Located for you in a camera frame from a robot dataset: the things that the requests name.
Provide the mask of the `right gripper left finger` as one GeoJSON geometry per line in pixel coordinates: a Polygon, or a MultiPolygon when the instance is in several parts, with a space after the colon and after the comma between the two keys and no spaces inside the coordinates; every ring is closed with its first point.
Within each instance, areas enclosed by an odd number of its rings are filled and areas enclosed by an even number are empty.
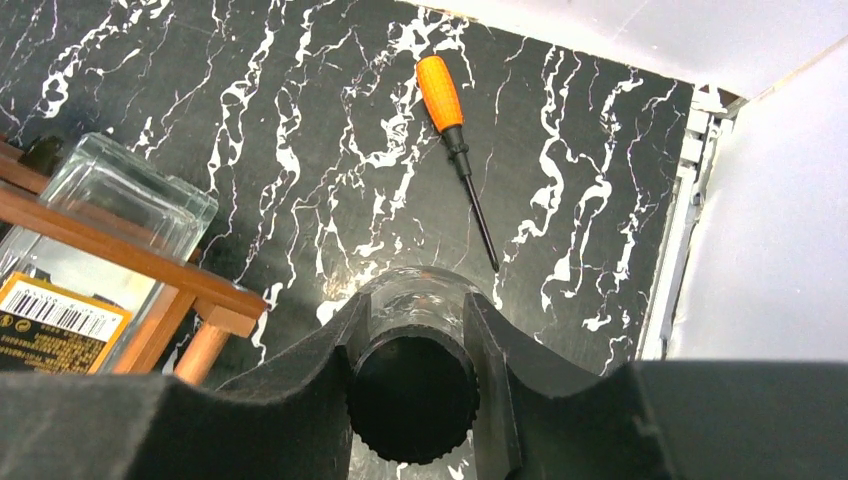
{"type": "Polygon", "coordinates": [[[166,375],[1,378],[5,479],[344,479],[368,298],[216,390],[166,375]]]}

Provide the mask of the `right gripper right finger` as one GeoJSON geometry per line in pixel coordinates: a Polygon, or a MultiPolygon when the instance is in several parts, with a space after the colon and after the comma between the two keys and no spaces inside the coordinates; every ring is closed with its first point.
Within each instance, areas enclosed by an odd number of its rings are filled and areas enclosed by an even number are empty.
{"type": "Polygon", "coordinates": [[[847,367],[631,361],[594,375],[482,294],[463,308],[481,479],[843,479],[847,367]]]}

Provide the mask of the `clear bottle black cap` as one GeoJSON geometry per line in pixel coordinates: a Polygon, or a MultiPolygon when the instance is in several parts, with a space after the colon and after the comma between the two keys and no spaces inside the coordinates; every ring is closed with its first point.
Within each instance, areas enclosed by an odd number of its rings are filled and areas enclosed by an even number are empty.
{"type": "Polygon", "coordinates": [[[368,337],[346,403],[353,431],[380,458],[426,465],[465,442],[481,395],[463,308],[478,290],[432,266],[395,268],[362,286],[368,337]]]}

